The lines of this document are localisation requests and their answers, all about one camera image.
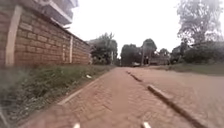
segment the tree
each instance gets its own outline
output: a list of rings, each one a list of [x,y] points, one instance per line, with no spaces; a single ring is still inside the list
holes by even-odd
[[[169,51],[165,48],[162,48],[160,51],[159,51],[159,55],[162,56],[162,57],[168,57],[169,56]]]
[[[141,49],[136,45],[124,45],[121,50],[121,64],[123,66],[131,66],[133,62],[141,62]]]
[[[145,56],[148,57],[148,63],[152,58],[152,54],[156,51],[157,47],[152,39],[146,39],[142,45],[142,61],[141,65],[144,63]]]
[[[99,38],[90,41],[94,64],[115,63],[117,58],[117,42],[113,37],[113,34],[105,33]]]
[[[220,35],[220,0],[181,0],[177,14],[180,16],[180,38],[200,43]]]

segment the bush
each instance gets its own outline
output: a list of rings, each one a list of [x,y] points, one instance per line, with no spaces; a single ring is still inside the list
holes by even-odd
[[[208,63],[210,60],[223,61],[223,50],[223,44],[219,42],[197,44],[184,53],[183,59],[187,63]]]

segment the road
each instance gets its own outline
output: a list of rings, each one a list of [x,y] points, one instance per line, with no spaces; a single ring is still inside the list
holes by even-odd
[[[171,96],[205,126],[224,127],[224,77],[143,68],[128,71]]]
[[[138,75],[142,72],[115,68],[49,109],[31,116],[19,128],[72,128],[75,123],[80,123],[81,128],[140,128],[143,121],[152,128],[193,127],[126,71]]]

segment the brick wall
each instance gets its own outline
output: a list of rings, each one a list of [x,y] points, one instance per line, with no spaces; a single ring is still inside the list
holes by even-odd
[[[13,11],[13,3],[0,0],[0,67],[5,65],[5,48]]]
[[[69,64],[73,37],[72,63],[89,63],[89,45],[37,12],[22,13],[15,42],[15,65]]]

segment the balcony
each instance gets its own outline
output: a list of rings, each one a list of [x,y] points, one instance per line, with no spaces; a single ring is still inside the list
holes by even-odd
[[[61,25],[71,24],[72,8],[78,6],[77,0],[34,0],[44,8],[44,14]]]

